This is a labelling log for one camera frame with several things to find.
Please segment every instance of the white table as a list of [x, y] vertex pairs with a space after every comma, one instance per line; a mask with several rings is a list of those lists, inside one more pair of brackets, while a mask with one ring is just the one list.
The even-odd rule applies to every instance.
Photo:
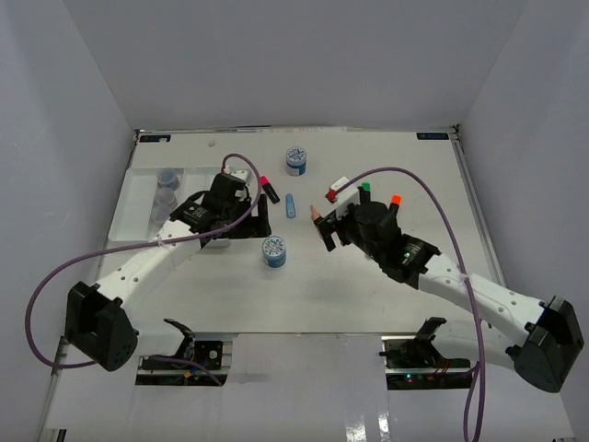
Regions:
[[[292, 145], [308, 154], [302, 177], [284, 168]], [[230, 152], [249, 157], [281, 196], [293, 194], [296, 219], [286, 218], [283, 201], [270, 204], [272, 230], [286, 241], [287, 263], [267, 268], [260, 239], [205, 249], [154, 290], [140, 319], [174, 318], [199, 332], [379, 333], [415, 332], [431, 316], [470, 318], [442, 299], [388, 280], [353, 247], [327, 253], [307, 211], [310, 204], [328, 211], [322, 195], [340, 176], [385, 165], [410, 169], [446, 210], [468, 269], [492, 277], [491, 253], [477, 229], [451, 141], [380, 132], [173, 134], [169, 143], [138, 144], [131, 167], [215, 166]], [[237, 160], [231, 165], [241, 166]], [[416, 183], [392, 173], [367, 180], [375, 200], [402, 195], [401, 228], [454, 255], [439, 215]], [[101, 274], [128, 256], [107, 257]], [[67, 442], [106, 435], [142, 441], [278, 440], [286, 434], [292, 438], [283, 440], [417, 441], [434, 435], [460, 440], [466, 392], [386, 393], [377, 348], [374, 336], [241, 335], [234, 343], [233, 375], [221, 389], [136, 387], [134, 360], [115, 373], [69, 370], [61, 375], [47, 426], [68, 428]], [[71, 349], [68, 362], [83, 359]], [[242, 383], [251, 374], [265, 380]], [[537, 391], [498, 367], [489, 369], [488, 383], [483, 435], [497, 437], [489, 440], [572, 435], [559, 395]]]

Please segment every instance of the white enclosure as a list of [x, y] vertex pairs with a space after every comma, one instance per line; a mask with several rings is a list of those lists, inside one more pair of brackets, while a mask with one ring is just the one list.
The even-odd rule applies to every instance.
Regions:
[[[134, 129], [461, 124], [506, 283], [568, 298], [587, 336], [588, 14], [586, 2], [548, 0], [0, 2], [0, 438], [37, 440], [51, 370], [27, 347], [25, 306], [52, 268], [102, 247]], [[65, 272], [36, 306], [46, 355], [63, 332], [67, 288], [91, 270]], [[585, 352], [561, 394], [581, 441], [588, 367]], [[420, 402], [403, 403], [398, 419], [412, 422]], [[244, 416], [243, 425], [260, 419]], [[398, 429], [410, 439], [410, 427]], [[505, 431], [493, 434], [517, 440], [516, 428]]]

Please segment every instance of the black mount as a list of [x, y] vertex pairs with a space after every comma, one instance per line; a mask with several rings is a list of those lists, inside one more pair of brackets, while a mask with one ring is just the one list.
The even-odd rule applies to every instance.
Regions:
[[342, 246], [354, 244], [374, 260], [389, 278], [418, 288], [425, 264], [440, 251], [419, 238], [401, 233], [397, 224], [398, 205], [370, 201], [362, 187], [360, 204], [350, 204], [348, 214], [337, 219], [335, 211], [315, 220], [315, 226], [328, 251], [335, 249], [331, 235], [337, 233]]
[[123, 366], [137, 347], [139, 333], [121, 304], [82, 282], [67, 296], [65, 339], [107, 371]]
[[527, 382], [557, 393], [572, 364], [584, 346], [583, 336], [572, 305], [559, 297], [546, 304], [536, 324], [528, 322], [524, 345], [509, 347], [506, 353], [514, 361], [515, 371]]
[[387, 358], [388, 368], [439, 367], [444, 358], [433, 347], [432, 341], [444, 318], [429, 318], [410, 341], [390, 339], [384, 342], [385, 350], [378, 355]]

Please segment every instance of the marker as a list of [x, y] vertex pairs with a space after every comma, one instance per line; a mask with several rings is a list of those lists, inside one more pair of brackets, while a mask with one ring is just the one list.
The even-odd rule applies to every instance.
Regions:
[[294, 218], [296, 216], [295, 211], [295, 199], [291, 193], [286, 194], [286, 217]]
[[278, 193], [276, 193], [276, 191], [274, 190], [274, 188], [272, 187], [272, 185], [266, 177], [261, 177], [261, 188], [268, 195], [270, 201], [272, 201], [274, 204], [280, 202], [280, 197], [278, 196]]

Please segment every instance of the blue and white container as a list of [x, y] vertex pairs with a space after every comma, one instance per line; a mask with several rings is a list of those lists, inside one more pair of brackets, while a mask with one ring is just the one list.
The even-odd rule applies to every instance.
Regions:
[[160, 187], [167, 187], [172, 191], [177, 191], [180, 187], [180, 180], [178, 174], [174, 169], [160, 169], [157, 172], [157, 184]]
[[291, 175], [303, 175], [306, 171], [306, 151], [296, 145], [286, 151], [286, 170]]
[[280, 237], [267, 237], [261, 244], [264, 263], [271, 268], [278, 268], [286, 262], [286, 245]]

